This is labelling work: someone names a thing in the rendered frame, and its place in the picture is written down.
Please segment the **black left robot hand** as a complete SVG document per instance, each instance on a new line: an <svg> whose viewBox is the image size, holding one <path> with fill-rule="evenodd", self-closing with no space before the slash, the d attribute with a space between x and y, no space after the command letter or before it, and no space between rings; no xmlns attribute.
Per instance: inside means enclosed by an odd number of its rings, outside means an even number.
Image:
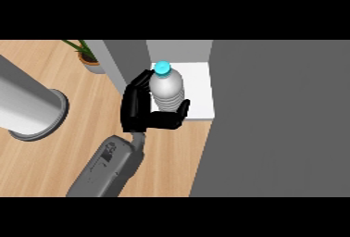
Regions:
<svg viewBox="0 0 350 237"><path fill-rule="evenodd" d="M146 132L147 128L175 130L187 117L190 100L184 99L174 112L150 111L149 80L155 71L146 69L125 86L119 104L119 123L124 132Z"/></svg>

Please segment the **clear water bottle cyan cap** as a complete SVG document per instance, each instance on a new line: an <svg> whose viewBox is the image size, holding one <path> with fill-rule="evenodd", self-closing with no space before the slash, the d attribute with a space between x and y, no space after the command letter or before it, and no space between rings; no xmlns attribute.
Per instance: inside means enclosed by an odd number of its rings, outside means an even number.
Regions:
<svg viewBox="0 0 350 237"><path fill-rule="evenodd" d="M153 65L153 71L149 88L157 109L165 112L175 112L184 100L181 75L168 61L157 61Z"/></svg>

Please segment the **grey cabinet with white shelf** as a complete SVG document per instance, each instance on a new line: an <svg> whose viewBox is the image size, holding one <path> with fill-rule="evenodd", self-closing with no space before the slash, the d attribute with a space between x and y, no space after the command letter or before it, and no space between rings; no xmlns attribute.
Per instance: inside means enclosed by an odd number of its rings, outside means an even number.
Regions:
<svg viewBox="0 0 350 237"><path fill-rule="evenodd" d="M140 72L157 61L168 61L181 75L184 97L190 100L186 120L214 119L211 40L85 40L85 43L119 94Z"/></svg>

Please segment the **dark grey cabinet door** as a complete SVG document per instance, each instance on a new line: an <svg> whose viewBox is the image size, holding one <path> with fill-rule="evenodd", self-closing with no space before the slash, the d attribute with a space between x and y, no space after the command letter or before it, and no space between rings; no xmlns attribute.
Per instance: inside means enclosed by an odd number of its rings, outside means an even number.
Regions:
<svg viewBox="0 0 350 237"><path fill-rule="evenodd" d="M193 196L350 196L350 41L217 41Z"/></svg>

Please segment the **green potted plant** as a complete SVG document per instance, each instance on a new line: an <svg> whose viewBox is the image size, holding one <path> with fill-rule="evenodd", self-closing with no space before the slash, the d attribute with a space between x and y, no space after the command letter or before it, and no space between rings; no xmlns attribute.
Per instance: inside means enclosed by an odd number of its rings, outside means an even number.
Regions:
<svg viewBox="0 0 350 237"><path fill-rule="evenodd" d="M100 64L84 40L79 40L78 44L73 44L67 40L64 40L64 43L75 49L75 52L78 53L78 59L85 65L97 66Z"/></svg>

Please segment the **pale grey cylinder with base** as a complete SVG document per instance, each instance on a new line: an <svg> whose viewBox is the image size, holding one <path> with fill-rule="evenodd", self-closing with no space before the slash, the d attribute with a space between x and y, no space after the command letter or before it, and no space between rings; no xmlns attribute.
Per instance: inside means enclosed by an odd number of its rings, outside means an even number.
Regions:
<svg viewBox="0 0 350 237"><path fill-rule="evenodd" d="M44 139L67 114L64 94L47 89L0 55L0 128L25 142Z"/></svg>

